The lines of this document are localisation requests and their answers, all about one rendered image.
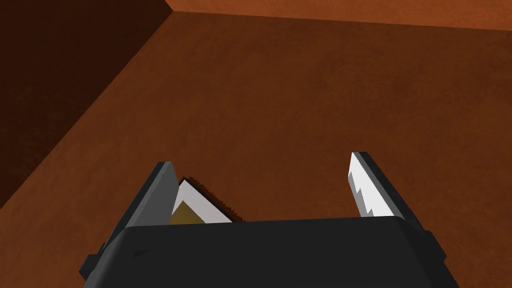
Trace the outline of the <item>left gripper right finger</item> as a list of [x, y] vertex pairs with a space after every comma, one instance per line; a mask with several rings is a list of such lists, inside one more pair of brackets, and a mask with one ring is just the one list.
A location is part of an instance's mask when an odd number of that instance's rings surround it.
[[410, 225], [420, 224], [369, 153], [351, 153], [348, 183], [361, 217], [400, 217]]

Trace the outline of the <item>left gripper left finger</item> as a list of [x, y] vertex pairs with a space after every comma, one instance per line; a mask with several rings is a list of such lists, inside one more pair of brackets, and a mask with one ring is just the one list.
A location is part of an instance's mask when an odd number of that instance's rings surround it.
[[179, 185], [170, 161], [158, 162], [113, 230], [169, 224]]

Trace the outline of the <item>white and olive book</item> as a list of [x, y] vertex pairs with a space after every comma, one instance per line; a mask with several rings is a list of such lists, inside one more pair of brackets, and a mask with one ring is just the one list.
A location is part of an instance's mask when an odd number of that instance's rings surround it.
[[212, 224], [232, 223], [235, 219], [223, 211], [213, 198], [201, 191], [198, 184], [191, 179], [183, 178], [179, 182], [170, 224]]

